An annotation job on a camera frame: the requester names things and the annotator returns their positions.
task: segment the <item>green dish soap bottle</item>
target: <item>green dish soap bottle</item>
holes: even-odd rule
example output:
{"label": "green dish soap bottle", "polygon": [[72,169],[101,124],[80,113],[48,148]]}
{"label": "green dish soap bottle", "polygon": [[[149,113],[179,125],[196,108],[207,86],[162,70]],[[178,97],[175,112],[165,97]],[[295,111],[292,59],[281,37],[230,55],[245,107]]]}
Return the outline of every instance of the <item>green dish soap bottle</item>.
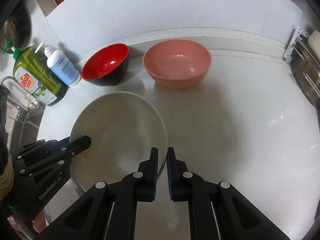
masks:
{"label": "green dish soap bottle", "polygon": [[8,42],[4,51],[8,48],[12,49],[16,60],[12,75],[25,90],[47,106],[55,105],[64,97],[68,87],[47,67],[43,52],[35,53],[36,46],[24,50],[15,48],[13,40]]}

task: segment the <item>pink bowl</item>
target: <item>pink bowl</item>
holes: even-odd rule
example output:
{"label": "pink bowl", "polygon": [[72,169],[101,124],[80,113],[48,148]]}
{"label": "pink bowl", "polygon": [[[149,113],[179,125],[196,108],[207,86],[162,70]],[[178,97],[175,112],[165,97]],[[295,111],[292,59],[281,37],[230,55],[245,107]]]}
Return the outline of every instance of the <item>pink bowl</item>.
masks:
{"label": "pink bowl", "polygon": [[211,56],[197,42],[175,39],[152,46],[143,56],[143,65],[159,84],[186,88],[203,79],[211,65]]}

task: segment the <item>person's hand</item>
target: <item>person's hand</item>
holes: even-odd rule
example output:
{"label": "person's hand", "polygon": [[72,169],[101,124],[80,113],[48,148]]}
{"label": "person's hand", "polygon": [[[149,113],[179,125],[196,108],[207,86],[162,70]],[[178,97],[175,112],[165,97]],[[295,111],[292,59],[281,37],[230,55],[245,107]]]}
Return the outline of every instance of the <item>person's hand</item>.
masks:
{"label": "person's hand", "polygon": [[[21,232],[19,229],[19,219],[16,217],[16,215],[12,215],[7,218],[10,225],[17,230],[18,232]],[[41,211],[39,215],[32,221],[33,223],[33,229],[40,233],[43,229],[46,228],[47,224],[45,222],[45,217],[44,217],[44,211]]]}

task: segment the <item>blue label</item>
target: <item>blue label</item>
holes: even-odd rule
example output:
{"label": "blue label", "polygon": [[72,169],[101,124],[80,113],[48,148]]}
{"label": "blue label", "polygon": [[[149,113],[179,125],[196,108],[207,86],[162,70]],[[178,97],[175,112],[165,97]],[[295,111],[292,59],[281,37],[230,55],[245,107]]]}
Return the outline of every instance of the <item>blue label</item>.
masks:
{"label": "blue label", "polygon": [[80,75],[77,68],[71,63],[71,61],[64,54],[62,54],[60,59],[50,69],[67,86],[73,84],[73,82]]}

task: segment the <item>bottle label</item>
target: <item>bottle label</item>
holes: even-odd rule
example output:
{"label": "bottle label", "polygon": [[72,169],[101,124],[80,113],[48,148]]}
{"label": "bottle label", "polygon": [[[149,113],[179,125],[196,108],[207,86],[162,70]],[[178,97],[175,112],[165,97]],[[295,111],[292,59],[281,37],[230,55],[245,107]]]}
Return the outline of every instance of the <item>bottle label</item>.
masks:
{"label": "bottle label", "polygon": [[51,91],[24,68],[19,67],[15,72],[14,77],[30,94],[33,94],[45,105],[49,105],[57,99]]}
{"label": "bottle label", "polygon": [[68,86],[73,84],[80,74],[77,68],[64,54],[62,54],[59,60],[50,69]]}

